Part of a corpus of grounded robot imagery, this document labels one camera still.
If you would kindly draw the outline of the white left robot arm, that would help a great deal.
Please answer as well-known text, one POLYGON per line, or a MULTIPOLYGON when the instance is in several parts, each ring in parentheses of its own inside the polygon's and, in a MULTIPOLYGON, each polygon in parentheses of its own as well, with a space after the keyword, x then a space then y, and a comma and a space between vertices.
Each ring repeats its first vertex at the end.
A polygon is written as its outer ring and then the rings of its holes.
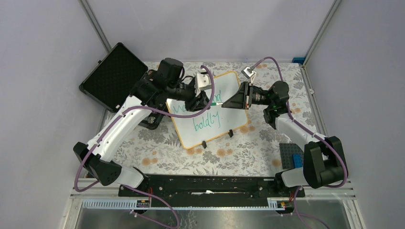
POLYGON ((103 186, 117 183, 129 187, 136 196, 146 194, 148 184, 143 173, 114 162, 114 154, 130 132, 153 112, 185 119, 197 117, 210 108, 215 85, 208 67, 201 65, 189 84, 183 83, 185 78, 183 63, 165 58, 157 70, 149 70, 135 83, 119 111, 95 137, 86 144, 76 143, 74 153, 80 161, 74 180, 77 192, 87 190, 78 187, 82 169, 86 169, 103 186), (158 109, 167 99, 184 101, 193 114, 171 114, 158 109))

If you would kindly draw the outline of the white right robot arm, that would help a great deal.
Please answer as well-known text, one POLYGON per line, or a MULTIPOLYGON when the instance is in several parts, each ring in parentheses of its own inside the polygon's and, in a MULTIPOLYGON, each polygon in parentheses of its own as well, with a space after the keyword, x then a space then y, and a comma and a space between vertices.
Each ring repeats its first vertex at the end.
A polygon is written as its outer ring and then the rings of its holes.
POLYGON ((302 167, 276 175, 276 194, 285 197, 293 187, 299 186, 342 187, 347 181, 348 170, 340 139, 317 134, 294 119, 288 104, 288 93, 289 86, 284 81, 275 82, 269 90, 243 82, 222 107, 247 110, 253 105, 265 105, 265 122, 288 136, 303 151, 302 167))

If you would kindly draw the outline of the yellow framed whiteboard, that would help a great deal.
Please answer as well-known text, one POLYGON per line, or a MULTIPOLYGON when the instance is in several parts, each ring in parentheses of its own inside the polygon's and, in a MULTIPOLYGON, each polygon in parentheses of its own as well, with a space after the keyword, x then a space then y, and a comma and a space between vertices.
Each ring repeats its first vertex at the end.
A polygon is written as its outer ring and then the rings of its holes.
MULTIPOLYGON (((233 96, 240 87, 235 71, 229 71, 214 77, 214 103, 222 103, 233 96)), ((201 145, 217 137, 236 130, 248 122, 246 110, 212 106, 209 110, 193 118, 173 117, 175 130, 185 149, 201 145)))

